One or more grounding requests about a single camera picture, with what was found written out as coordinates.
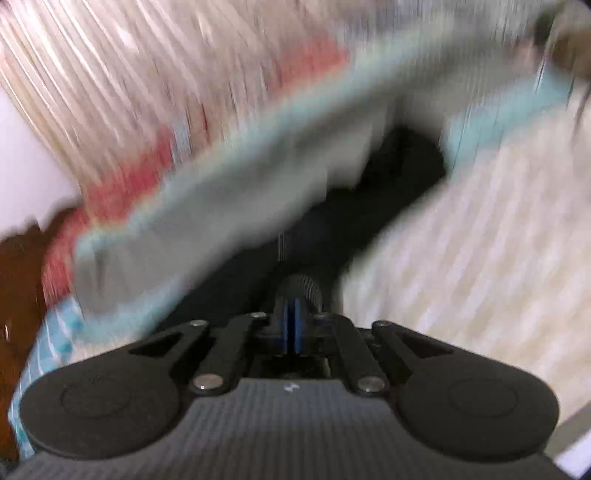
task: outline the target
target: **white wall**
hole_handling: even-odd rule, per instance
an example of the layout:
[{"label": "white wall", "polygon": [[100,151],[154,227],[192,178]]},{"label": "white wall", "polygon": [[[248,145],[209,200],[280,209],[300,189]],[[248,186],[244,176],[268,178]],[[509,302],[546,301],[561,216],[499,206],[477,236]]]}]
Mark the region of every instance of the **white wall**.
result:
[{"label": "white wall", "polygon": [[37,219],[42,228],[79,190],[0,89],[0,235]]}]

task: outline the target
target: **blue part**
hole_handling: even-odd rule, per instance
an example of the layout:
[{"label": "blue part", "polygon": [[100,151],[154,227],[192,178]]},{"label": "blue part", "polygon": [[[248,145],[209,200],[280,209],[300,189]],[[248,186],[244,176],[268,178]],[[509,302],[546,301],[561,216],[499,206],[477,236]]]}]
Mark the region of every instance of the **blue part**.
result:
[{"label": "blue part", "polygon": [[301,306],[300,301],[296,300],[294,305],[294,351],[296,354],[301,353],[301,331],[302,331],[302,321],[301,321]]},{"label": "blue part", "polygon": [[283,303],[283,354],[287,355],[287,349],[289,346],[289,304],[285,301]]}]

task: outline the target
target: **striped towel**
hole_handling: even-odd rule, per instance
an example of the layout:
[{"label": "striped towel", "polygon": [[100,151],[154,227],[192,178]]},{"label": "striped towel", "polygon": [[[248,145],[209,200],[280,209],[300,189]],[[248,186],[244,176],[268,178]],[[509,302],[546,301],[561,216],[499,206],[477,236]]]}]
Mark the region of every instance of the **striped towel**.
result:
[{"label": "striped towel", "polygon": [[22,371],[8,410],[8,420],[14,430],[21,460],[34,453],[18,414],[22,395],[35,380],[69,363],[73,341],[82,329],[82,324],[82,311],[76,298],[70,295],[47,312],[37,334],[35,346]]}]

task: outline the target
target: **black fabric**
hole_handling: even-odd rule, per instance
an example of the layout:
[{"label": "black fabric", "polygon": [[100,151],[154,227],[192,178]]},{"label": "black fabric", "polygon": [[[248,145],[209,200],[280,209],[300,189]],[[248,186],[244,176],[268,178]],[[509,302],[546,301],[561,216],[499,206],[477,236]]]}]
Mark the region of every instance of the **black fabric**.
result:
[{"label": "black fabric", "polygon": [[293,273],[313,277],[329,306],[349,261],[444,175],[436,144],[406,128],[393,129],[369,156],[355,189],[331,190],[282,238],[234,255],[195,286],[155,331],[194,319],[224,326],[242,313],[270,311],[277,287]]}]

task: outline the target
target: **wooden surface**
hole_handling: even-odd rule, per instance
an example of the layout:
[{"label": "wooden surface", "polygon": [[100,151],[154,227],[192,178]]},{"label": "wooden surface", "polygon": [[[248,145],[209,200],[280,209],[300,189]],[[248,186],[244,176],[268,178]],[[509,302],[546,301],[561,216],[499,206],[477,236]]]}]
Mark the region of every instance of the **wooden surface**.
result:
[{"label": "wooden surface", "polygon": [[37,224],[0,242],[0,456],[16,460],[7,411],[46,306],[41,288],[43,257],[64,218],[56,214],[45,232]]}]

